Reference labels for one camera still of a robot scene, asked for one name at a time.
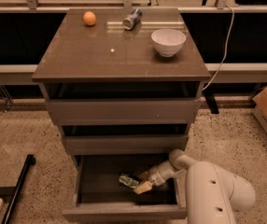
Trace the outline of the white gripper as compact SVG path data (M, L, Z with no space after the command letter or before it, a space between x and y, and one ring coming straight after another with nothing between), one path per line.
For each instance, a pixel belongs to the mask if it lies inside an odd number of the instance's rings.
M138 177L141 180L148 181L142 181L133 192L142 194L150 191L153 186L160 186L170 178L181 177L186 169L187 166L185 164L178 164L174 161L164 161L140 174Z

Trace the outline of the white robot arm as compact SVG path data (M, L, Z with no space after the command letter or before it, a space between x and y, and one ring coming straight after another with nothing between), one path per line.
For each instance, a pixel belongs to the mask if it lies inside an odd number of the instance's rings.
M136 194L161 186L170 178L185 177L188 224L236 224L234 212L246 212L256 201L249 181L209 161L196 161L175 149L168 160L139 176Z

